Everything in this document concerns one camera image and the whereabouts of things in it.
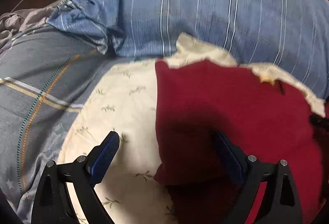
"metal screw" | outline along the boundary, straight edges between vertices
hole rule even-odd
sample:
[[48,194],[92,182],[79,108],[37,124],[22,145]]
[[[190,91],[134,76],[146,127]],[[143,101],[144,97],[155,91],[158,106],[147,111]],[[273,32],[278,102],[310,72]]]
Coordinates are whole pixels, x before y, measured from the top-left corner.
[[54,161],[48,161],[46,166],[48,167],[52,167],[54,165]]
[[79,156],[79,157],[77,158],[77,161],[78,161],[79,163],[81,163],[81,162],[83,162],[85,159],[86,159],[86,157],[85,157],[84,155],[81,155],[81,156]]
[[280,164],[282,164],[283,166],[286,166],[288,164],[288,162],[284,159],[280,160]]
[[254,156],[254,155],[249,155],[249,156],[248,156],[248,160],[249,160],[250,162],[256,162],[257,158],[256,158],[256,156]]

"orange stripe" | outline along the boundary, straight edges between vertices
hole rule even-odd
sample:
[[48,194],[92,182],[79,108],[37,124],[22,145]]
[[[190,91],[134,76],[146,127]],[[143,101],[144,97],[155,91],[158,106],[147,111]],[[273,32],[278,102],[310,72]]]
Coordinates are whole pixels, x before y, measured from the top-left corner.
[[[56,85],[57,81],[61,78],[61,76],[63,75],[63,73],[65,73],[65,71],[68,69],[68,67],[71,65],[72,61],[75,61],[76,59],[78,59],[80,57],[79,54],[75,55],[72,60],[63,67],[63,69],[58,73],[58,75],[55,77],[55,79],[53,80],[53,82],[50,84],[50,86],[47,88],[47,90],[45,91],[45,94],[49,94],[51,92],[51,90],[54,88],[54,86]],[[23,182],[23,188],[26,189],[26,182],[25,182],[25,177],[24,177],[24,164],[25,164],[25,148],[26,148],[26,141],[27,141],[27,135],[29,134],[30,131],[30,127],[31,124],[33,122],[33,120],[35,119],[35,117],[37,116],[37,113],[39,112],[42,103],[45,101],[45,96],[42,96],[41,99],[38,101],[37,103],[37,107],[35,108],[32,116],[30,117],[27,125],[26,125],[26,129],[24,132],[24,138],[23,138],[23,145],[22,145],[22,155],[21,155],[21,171],[22,171],[22,182]]]

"gray blanket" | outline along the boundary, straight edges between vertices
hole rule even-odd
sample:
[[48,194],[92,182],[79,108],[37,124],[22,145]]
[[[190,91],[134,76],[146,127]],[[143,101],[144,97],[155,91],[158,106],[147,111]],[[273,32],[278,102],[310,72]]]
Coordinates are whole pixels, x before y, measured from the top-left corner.
[[24,223],[45,163],[101,76],[123,61],[52,27],[15,39],[0,60],[0,187]]
[[2,47],[18,32],[45,24],[52,8],[19,10],[0,16],[0,58]]

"leaf pattern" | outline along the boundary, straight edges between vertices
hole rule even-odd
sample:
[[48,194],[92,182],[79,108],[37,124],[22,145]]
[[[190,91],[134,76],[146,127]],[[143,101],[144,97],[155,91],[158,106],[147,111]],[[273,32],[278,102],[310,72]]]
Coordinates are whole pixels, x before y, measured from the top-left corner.
[[82,126],[81,128],[77,129],[77,132],[80,134],[80,135],[85,135],[85,133],[87,133],[90,137],[92,137],[92,139],[95,141],[95,142],[98,142],[97,140],[95,140],[95,138],[93,137],[93,135],[88,131],[88,127],[84,127]]
[[118,200],[110,200],[109,198],[105,197],[107,200],[106,202],[102,202],[103,205],[110,205],[110,208],[112,207],[113,204],[120,204]]
[[85,218],[79,218],[79,217],[78,217],[78,214],[77,214],[77,218],[78,218],[78,220],[80,220],[80,222],[82,222],[83,224],[87,224],[87,223],[86,223],[87,220],[86,220]]
[[129,96],[131,96],[132,94],[134,94],[134,93],[136,93],[136,92],[138,92],[138,93],[140,93],[140,91],[141,90],[145,90],[146,89],[146,87],[144,87],[144,86],[138,86],[136,89],[132,89],[130,92],[129,92]]
[[131,75],[131,74],[129,74],[129,73],[123,73],[123,76],[124,76],[124,77],[128,77],[129,79],[130,79],[130,75]]
[[141,176],[143,179],[145,179],[145,182],[147,182],[147,178],[149,178],[149,179],[153,179],[154,178],[154,176],[150,175],[149,173],[150,173],[150,171],[148,170],[148,171],[146,171],[143,174],[142,173],[137,173],[136,175],[134,175],[134,177]]
[[107,105],[106,107],[102,107],[101,108],[101,111],[105,111],[105,112],[107,112],[107,111],[112,111],[112,112],[115,112],[116,110],[114,109],[114,106],[109,106],[109,105]]
[[99,88],[96,90],[96,93],[97,93],[97,94],[100,94],[100,95],[102,95],[102,96],[105,95],[105,93],[103,93],[103,90],[101,90],[101,89],[99,89]]

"bedding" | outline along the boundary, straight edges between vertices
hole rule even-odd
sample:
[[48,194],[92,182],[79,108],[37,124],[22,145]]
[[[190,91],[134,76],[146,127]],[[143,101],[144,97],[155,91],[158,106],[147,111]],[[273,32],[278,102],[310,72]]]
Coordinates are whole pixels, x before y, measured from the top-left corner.
[[[170,67],[178,68],[205,59],[222,67],[237,66],[236,60],[227,51],[187,34],[179,36],[177,53],[164,60]],[[155,63],[155,59],[149,59],[118,64],[104,74],[73,122],[58,157],[57,163],[72,162],[99,145],[109,131],[119,134],[118,153],[103,182],[95,186],[100,201],[115,223],[172,223],[176,219],[170,196],[154,180],[161,164],[155,130],[158,93]],[[267,64],[266,67],[271,69],[272,66]],[[289,73],[275,69],[277,72],[272,70],[271,75],[266,69],[264,74],[258,71],[260,74],[257,76],[279,79],[297,89],[302,85]],[[312,110],[316,108],[316,113],[323,115],[324,101],[316,98],[307,87],[299,90],[306,106]],[[315,97],[314,100],[307,100],[308,95]],[[166,113],[174,116],[177,112]],[[207,156],[198,158],[206,161]],[[204,165],[208,165],[209,170],[218,163]],[[196,175],[204,176],[200,171],[194,170],[193,175],[185,171],[184,179],[195,179]],[[80,223],[86,224],[74,188],[72,185],[68,188]]]
[[129,59],[100,54],[48,26],[11,39],[0,60],[0,188],[30,223],[46,162],[57,160],[72,122],[101,76]]
[[328,0],[68,0],[48,23],[86,35],[100,52],[170,56],[181,32],[228,50],[237,62],[269,62],[320,98],[328,90]]
[[[247,68],[221,67],[208,60],[180,69],[159,61],[155,70],[162,164],[154,179],[167,186],[180,224],[222,223],[245,183],[228,148],[213,143],[215,131],[223,132],[246,156],[274,164],[286,160],[303,223],[312,222],[324,201],[322,178],[329,175],[322,162],[326,154],[313,138],[312,112],[303,92],[282,81],[264,82]],[[256,200],[263,195],[258,190]],[[249,214],[251,221],[245,224],[253,223],[257,213]]]
[[2,47],[18,32],[43,26],[52,12],[52,8],[19,10],[0,16],[0,58],[4,54]]

